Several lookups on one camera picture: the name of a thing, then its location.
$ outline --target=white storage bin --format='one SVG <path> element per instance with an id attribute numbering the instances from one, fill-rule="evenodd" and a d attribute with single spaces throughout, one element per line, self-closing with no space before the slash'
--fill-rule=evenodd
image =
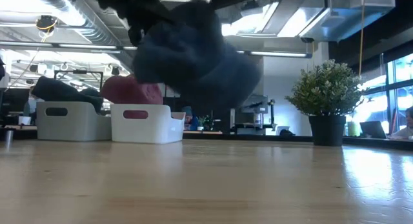
<path id="1" fill-rule="evenodd" d="M 59 111 L 63 116 L 49 116 Z M 96 114 L 86 102 L 38 102 L 37 138 L 56 141 L 102 141 L 112 139 L 110 117 Z"/>
<path id="2" fill-rule="evenodd" d="M 112 139 L 127 143 L 173 143 L 182 140 L 185 113 L 171 113 L 167 105 L 110 106 Z M 127 119 L 125 111 L 140 111 L 145 119 Z"/>

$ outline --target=dark blue fabric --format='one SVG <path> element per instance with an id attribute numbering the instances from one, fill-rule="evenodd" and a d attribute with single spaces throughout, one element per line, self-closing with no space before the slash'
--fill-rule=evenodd
<path id="1" fill-rule="evenodd" d="M 257 66 L 226 43 L 214 9 L 203 0 L 174 8 L 181 22 L 160 22 L 138 46 L 134 71 L 140 83 L 165 83 L 194 109 L 241 105 L 261 79 Z"/>
<path id="2" fill-rule="evenodd" d="M 198 118 L 194 116 L 191 120 L 191 125 L 189 126 L 189 130 L 198 130 Z"/>

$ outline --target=wall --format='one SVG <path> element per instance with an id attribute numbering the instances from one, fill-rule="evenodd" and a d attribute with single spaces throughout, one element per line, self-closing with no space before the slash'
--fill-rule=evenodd
<path id="1" fill-rule="evenodd" d="M 274 119 L 279 126 L 290 126 L 297 136 L 311 136 L 308 117 L 301 114 L 295 106 L 285 100 L 291 95 L 293 84 L 300 78 L 301 69 L 311 70 L 328 59 L 328 43 L 320 43 L 312 59 L 264 57 L 264 95 L 275 99 Z M 265 115 L 265 123 L 270 123 L 270 114 Z M 267 130 L 268 135 L 275 134 Z"/>

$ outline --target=blurry cloth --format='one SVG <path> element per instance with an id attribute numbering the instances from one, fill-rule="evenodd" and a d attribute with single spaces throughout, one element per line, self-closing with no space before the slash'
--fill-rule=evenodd
<path id="1" fill-rule="evenodd" d="M 33 88 L 32 94 L 44 101 L 87 102 L 94 106 L 97 113 L 100 113 L 103 105 L 102 97 L 84 95 L 78 92 L 76 88 L 62 81 L 50 79 L 45 76 L 39 78 L 39 81 Z"/>
<path id="2" fill-rule="evenodd" d="M 162 105 L 162 91 L 157 84 L 139 84 L 134 75 L 112 76 L 104 83 L 101 95 L 115 104 Z M 125 118 L 146 118 L 146 114 L 126 111 Z"/>
<path id="3" fill-rule="evenodd" d="M 196 116 L 192 116 L 192 120 L 189 123 L 188 130 L 198 130 L 198 126 L 199 126 L 198 118 Z"/>
<path id="4" fill-rule="evenodd" d="M 179 22 L 154 25 L 137 48 L 134 72 L 140 83 L 165 83 L 192 108 L 236 108 L 262 76 L 256 64 L 228 44 L 221 21 L 204 0 L 171 10 Z"/>
<path id="5" fill-rule="evenodd" d="M 99 91 L 97 91 L 94 88 L 86 88 L 80 91 L 81 94 L 86 95 L 86 96 L 92 96 L 92 97 L 101 97 L 101 94 Z"/>

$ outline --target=bin handle cutout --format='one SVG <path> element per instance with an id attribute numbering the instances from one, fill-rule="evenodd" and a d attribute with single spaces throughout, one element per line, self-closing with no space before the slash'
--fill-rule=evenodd
<path id="1" fill-rule="evenodd" d="M 47 108 L 46 116 L 65 117 L 68 114 L 67 108 Z"/>
<path id="2" fill-rule="evenodd" d="M 147 119 L 148 116 L 148 112 L 143 110 L 125 110 L 123 112 L 125 119 Z"/>

